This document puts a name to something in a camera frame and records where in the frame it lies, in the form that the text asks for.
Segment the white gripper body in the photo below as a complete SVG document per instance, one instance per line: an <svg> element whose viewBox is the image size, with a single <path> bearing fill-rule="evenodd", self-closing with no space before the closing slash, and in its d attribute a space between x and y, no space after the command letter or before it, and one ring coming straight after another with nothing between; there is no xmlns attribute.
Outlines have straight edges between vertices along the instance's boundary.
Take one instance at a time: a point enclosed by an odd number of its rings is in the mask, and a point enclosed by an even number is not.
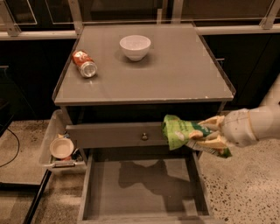
<svg viewBox="0 0 280 224"><path fill-rule="evenodd" d="M252 129L249 110L231 111L221 123L221 133L233 145L246 147L258 142Z"/></svg>

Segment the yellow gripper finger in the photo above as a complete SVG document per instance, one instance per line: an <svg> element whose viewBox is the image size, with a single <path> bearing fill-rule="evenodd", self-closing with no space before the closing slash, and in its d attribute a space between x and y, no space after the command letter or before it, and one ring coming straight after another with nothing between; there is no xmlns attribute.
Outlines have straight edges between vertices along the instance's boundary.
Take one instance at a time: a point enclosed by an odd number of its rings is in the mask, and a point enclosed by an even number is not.
<svg viewBox="0 0 280 224"><path fill-rule="evenodd" d="M224 115L216 115L199 122L199 125L212 131L220 130L225 119Z"/></svg>
<svg viewBox="0 0 280 224"><path fill-rule="evenodd" d="M218 136L215 139L198 141L197 144L207 148L225 149L228 147L229 141L222 136Z"/></svg>

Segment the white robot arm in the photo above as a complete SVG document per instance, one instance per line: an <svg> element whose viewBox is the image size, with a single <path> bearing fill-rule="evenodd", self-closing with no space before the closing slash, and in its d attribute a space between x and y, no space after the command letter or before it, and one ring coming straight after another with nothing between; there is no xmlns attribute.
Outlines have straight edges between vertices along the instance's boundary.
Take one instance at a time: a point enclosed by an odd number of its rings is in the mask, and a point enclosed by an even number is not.
<svg viewBox="0 0 280 224"><path fill-rule="evenodd" d="M246 147L265 139L280 138L280 75L277 76L261 106L239 109L227 115L211 117L201 124L214 133L199 145L222 149L229 146Z"/></svg>

